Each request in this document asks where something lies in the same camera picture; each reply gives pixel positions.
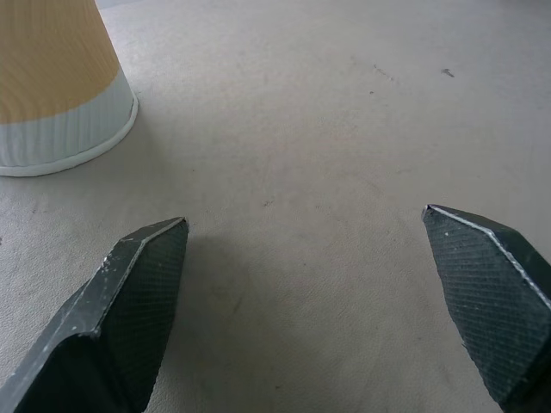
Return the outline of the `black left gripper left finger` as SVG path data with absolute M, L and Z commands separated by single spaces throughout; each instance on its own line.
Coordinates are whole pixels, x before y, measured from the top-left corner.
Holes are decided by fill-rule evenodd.
M 185 218 L 121 238 L 0 387 L 0 413 L 144 413 L 176 315 Z

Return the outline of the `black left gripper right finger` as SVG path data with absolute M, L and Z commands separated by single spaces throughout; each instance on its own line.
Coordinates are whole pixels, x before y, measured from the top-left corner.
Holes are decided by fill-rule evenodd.
M 503 413 L 551 413 L 551 264 L 507 225 L 429 204 L 422 217 L 462 344 Z

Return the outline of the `tan and white paper cup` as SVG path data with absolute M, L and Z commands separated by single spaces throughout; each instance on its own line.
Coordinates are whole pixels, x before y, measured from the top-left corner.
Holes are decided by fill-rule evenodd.
M 95 0 L 0 0 L 0 176 L 89 162 L 138 108 Z

